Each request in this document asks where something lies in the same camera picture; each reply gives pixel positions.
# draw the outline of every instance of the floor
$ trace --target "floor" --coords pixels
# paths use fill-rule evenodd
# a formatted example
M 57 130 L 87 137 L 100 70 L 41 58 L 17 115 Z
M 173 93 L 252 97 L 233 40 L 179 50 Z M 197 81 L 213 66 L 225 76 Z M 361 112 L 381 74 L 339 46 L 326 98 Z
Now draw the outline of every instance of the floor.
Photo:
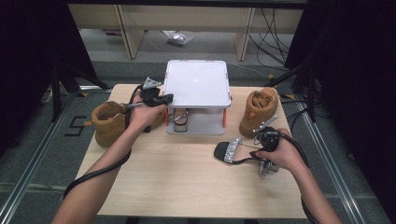
M 143 66 L 140 71 L 144 76 L 161 76 L 151 74 L 148 65 L 154 63 L 166 66 L 170 60 L 220 60 L 228 64 L 231 71 L 238 71 L 242 78 L 235 78 L 236 85 L 262 86 L 269 75 L 275 77 L 284 73 L 282 68 L 282 55 L 277 44 L 268 35 L 266 40 L 273 46 L 262 43 L 262 47 L 277 57 L 277 60 L 258 51 L 254 45 L 261 43 L 264 35 L 252 34 L 247 48 L 247 56 L 243 62 L 236 59 L 232 34 L 225 33 L 196 33 L 180 32 L 185 36 L 192 37 L 186 46 L 176 46 L 167 43 L 167 36 L 161 31 L 147 31 L 142 45 L 135 59 L 127 58 L 122 38 L 117 35 L 106 35 L 102 30 L 80 30 L 85 46 L 89 52 L 92 63 L 97 70 L 99 78 L 109 83 L 134 82 L 130 75 L 131 66 Z M 279 35 L 282 44 L 289 46 L 292 35 Z M 289 95 L 290 83 L 288 80 L 277 86 L 281 94 Z M 91 85 L 81 80 L 80 85 Z M 76 115 L 89 116 L 94 107 L 105 101 L 108 92 L 91 93 L 89 97 L 66 94 L 63 96 L 64 104 L 70 104 L 70 108 L 64 114 L 64 121 L 59 127 L 53 127 L 48 122 L 51 116 L 51 104 L 43 104 L 37 109 L 34 119 L 27 124 L 26 130 L 20 136 L 20 144 L 7 151 L 0 159 L 0 204 L 6 204 L 13 190 L 21 181 L 21 176 L 32 173 L 26 183 L 27 190 L 24 195 L 17 198 L 15 210 L 10 212 L 7 220 L 9 223 L 46 223 L 50 222 L 60 204 L 60 195 L 64 191 L 70 179 L 76 177 L 77 168 L 85 153 L 84 149 L 89 144 L 94 129 L 85 128 L 78 140 L 71 141 L 65 138 L 67 133 L 75 132 L 70 129 L 71 119 Z M 339 136 L 336 128 L 332 125 L 331 118 L 326 112 L 325 106 L 316 106 L 317 122 L 312 123 L 303 110 L 304 104 L 283 104 L 287 116 L 290 117 L 290 125 L 294 130 L 293 135 L 302 141 L 303 148 L 308 152 L 311 161 L 311 169 L 319 186 L 322 188 L 328 200 L 339 214 L 344 223 L 390 223 L 381 205 L 372 193 L 369 185 L 365 182 L 359 167 L 347 156 L 348 150 Z M 37 148 L 46 148 L 43 145 L 48 130 L 56 130 L 56 136 L 49 139 L 49 149 L 42 151 Z M 32 158 L 40 157 L 41 160 L 35 166 L 30 166 Z M 126 217 L 99 217 L 95 223 L 125 223 Z M 259 220 L 260 223 L 307 223 L 306 219 L 286 220 L 269 219 Z M 140 223 L 187 223 L 186 219 L 144 217 Z M 244 223 L 243 219 L 210 219 L 204 218 L 200 223 Z

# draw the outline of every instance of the wooden table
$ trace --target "wooden table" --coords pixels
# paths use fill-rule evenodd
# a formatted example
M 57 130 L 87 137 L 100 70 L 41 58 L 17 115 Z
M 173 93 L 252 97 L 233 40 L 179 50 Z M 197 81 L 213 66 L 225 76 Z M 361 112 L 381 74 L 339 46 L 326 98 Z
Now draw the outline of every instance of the wooden table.
M 116 85 L 109 100 L 127 103 L 136 85 Z M 218 142 L 238 131 L 248 95 L 259 88 L 230 87 L 222 136 L 174 135 L 165 124 L 142 133 L 122 166 L 99 215 L 137 217 L 305 218 L 294 178 L 280 169 L 261 179 L 259 163 L 230 165 L 213 156 Z M 271 126 L 289 128 L 282 105 Z M 243 139 L 253 145 L 252 139 Z M 104 153 L 93 138 L 78 176 Z

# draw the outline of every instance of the gray floor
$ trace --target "gray floor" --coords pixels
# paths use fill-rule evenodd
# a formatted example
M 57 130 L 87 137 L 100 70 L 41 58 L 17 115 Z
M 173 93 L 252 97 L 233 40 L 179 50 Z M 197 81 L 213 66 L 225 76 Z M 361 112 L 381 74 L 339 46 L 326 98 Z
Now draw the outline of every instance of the gray floor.
M 269 75 L 279 77 L 282 71 L 262 66 L 281 68 L 280 64 L 270 57 L 259 53 L 253 43 L 248 44 L 247 56 L 243 62 L 236 60 L 232 34 L 224 33 L 195 33 L 181 32 L 191 36 L 189 45 L 179 47 L 166 43 L 166 35 L 160 31 L 148 31 L 139 49 L 136 59 L 129 60 L 125 53 L 122 38 L 109 36 L 101 30 L 81 30 L 81 36 L 89 51 L 97 76 L 107 84 L 136 83 L 145 77 L 161 80 L 170 60 L 221 60 L 227 63 L 230 75 L 230 85 L 261 86 L 268 81 Z M 260 42 L 260 36 L 252 35 L 253 39 Z M 279 38 L 285 45 L 289 45 L 292 35 L 280 35 Z M 280 58 L 278 51 L 265 47 Z M 91 83 L 79 79 L 80 85 Z M 276 88 L 280 94 L 291 94 L 290 84 L 292 78 L 279 84 Z M 76 177 L 78 167 L 83 155 L 92 139 L 93 127 L 85 127 L 79 137 L 67 137 L 68 133 L 77 133 L 77 129 L 70 128 L 75 116 L 85 119 L 76 119 L 76 124 L 89 120 L 91 112 L 96 106 L 105 101 L 108 92 L 90 92 L 85 97 L 74 97 L 71 105 L 65 110 L 63 119 L 56 133 L 49 142 L 43 160 L 39 163 L 35 175 L 30 181 L 29 188 L 18 203 L 13 218 L 9 223 L 49 223 L 60 204 L 60 196 L 64 188 Z M 64 102 L 70 96 L 63 96 Z M 301 108 L 296 103 L 283 104 L 287 116 L 298 112 Z M 324 142 L 332 154 L 336 167 L 341 171 L 347 190 L 351 192 L 354 202 L 366 223 L 390 223 L 381 205 L 373 194 L 370 186 L 365 181 L 356 163 L 347 158 L 347 147 L 342 137 L 329 118 L 326 108 L 318 105 L 318 129 Z M 35 151 L 39 148 L 41 140 L 50 126 L 52 112 L 51 101 L 39 107 L 29 123 L 23 128 L 19 136 L 20 144 L 11 147 L 0 159 L 0 204 L 5 204 L 13 186 L 24 174 L 25 168 Z M 329 175 L 328 168 L 319 153 L 318 145 L 310 133 L 307 121 L 300 116 L 292 126 L 293 136 L 302 145 L 310 161 L 311 170 L 319 186 L 336 210 L 344 223 L 356 222 L 348 213 L 345 202 L 340 197 L 339 191 Z M 125 223 L 126 217 L 99 216 L 95 223 Z M 260 223 L 308 223 L 306 219 L 263 219 Z M 140 223 L 187 223 L 184 218 L 144 217 Z M 203 218 L 201 223 L 244 223 L 243 219 L 211 219 Z

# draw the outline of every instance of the forearm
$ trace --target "forearm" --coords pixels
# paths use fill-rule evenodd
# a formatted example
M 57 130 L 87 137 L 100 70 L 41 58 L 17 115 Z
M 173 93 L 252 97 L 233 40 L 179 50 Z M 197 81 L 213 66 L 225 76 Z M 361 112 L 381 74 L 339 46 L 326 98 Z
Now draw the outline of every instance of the forearm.
M 318 223 L 341 223 L 338 216 L 330 206 L 318 187 L 315 178 L 305 165 L 295 167 L 291 173 L 293 174 L 304 203 L 309 212 L 317 220 Z
M 143 128 L 125 130 L 86 174 L 106 168 L 124 158 Z M 91 223 L 106 200 L 120 167 L 74 187 L 64 199 L 52 223 Z

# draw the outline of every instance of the wrist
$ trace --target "wrist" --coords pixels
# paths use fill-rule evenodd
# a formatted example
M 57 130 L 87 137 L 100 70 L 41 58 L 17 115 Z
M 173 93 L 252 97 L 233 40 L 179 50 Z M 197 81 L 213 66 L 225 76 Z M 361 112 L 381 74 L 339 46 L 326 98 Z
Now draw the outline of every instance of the wrist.
M 308 167 L 303 162 L 296 162 L 292 164 L 288 169 L 293 175 L 304 173 L 308 171 Z
M 144 124 L 144 122 L 140 122 L 139 120 L 131 120 L 127 128 L 127 131 L 135 130 L 142 133 L 146 127 L 147 126 Z

